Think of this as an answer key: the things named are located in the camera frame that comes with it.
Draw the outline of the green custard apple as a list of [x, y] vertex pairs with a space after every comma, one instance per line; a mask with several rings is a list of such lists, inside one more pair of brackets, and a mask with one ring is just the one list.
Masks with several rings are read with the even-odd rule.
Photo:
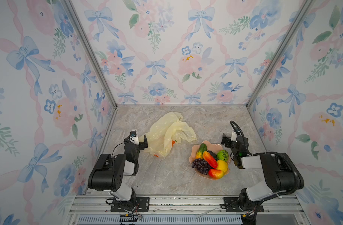
[[229, 154], [225, 150], [221, 150], [217, 153], [217, 159], [227, 162], [229, 160]]

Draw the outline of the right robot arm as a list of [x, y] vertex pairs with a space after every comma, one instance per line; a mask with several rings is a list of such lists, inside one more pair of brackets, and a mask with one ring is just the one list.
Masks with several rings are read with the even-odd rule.
[[221, 145], [230, 148], [234, 165], [239, 169], [260, 169], [263, 180], [241, 190], [238, 198], [224, 198], [222, 209], [227, 212], [262, 211], [262, 203], [291, 195], [304, 187], [304, 179], [286, 153], [262, 152], [251, 154], [248, 140], [242, 134], [223, 134]]

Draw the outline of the yellow plastic bag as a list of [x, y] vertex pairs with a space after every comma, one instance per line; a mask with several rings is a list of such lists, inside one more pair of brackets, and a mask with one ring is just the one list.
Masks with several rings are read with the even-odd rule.
[[148, 147], [145, 152], [158, 158], [165, 158], [171, 152], [174, 144], [182, 141], [197, 140], [195, 131], [183, 122], [183, 115], [169, 112], [155, 122], [147, 132]]

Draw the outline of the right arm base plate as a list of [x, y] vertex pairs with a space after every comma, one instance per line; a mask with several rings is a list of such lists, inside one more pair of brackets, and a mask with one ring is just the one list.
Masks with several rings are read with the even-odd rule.
[[258, 202], [251, 202], [246, 200], [242, 202], [239, 197], [224, 197], [224, 203], [221, 205], [226, 212], [245, 212], [251, 213], [256, 210]]

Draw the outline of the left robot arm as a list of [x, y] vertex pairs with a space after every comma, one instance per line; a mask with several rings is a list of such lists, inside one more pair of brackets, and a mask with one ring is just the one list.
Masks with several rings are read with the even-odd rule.
[[124, 139], [124, 153], [101, 154], [88, 179], [88, 187], [96, 191], [108, 191], [106, 200], [111, 212], [148, 212], [149, 197], [137, 197], [135, 190], [123, 182], [125, 176], [135, 176], [139, 170], [140, 151], [148, 148], [148, 139], [139, 141], [137, 131], [132, 130]]

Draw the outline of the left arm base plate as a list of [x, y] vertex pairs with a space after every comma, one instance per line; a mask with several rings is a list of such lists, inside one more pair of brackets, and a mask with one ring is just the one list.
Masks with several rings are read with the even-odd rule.
[[111, 212], [148, 212], [150, 205], [149, 197], [135, 197], [129, 201], [121, 201], [116, 198], [107, 199]]

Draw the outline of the pink scalloped plate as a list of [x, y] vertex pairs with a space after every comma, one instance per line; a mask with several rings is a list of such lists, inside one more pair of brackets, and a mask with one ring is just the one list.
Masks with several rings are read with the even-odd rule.
[[189, 162], [194, 171], [201, 177], [219, 180], [230, 172], [229, 153], [220, 144], [204, 141], [192, 147]]

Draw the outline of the red yellow mango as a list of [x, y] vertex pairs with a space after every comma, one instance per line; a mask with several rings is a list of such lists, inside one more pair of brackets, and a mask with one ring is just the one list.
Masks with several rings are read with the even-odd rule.
[[203, 159], [206, 160], [213, 169], [217, 169], [218, 163], [208, 151], [203, 152]]

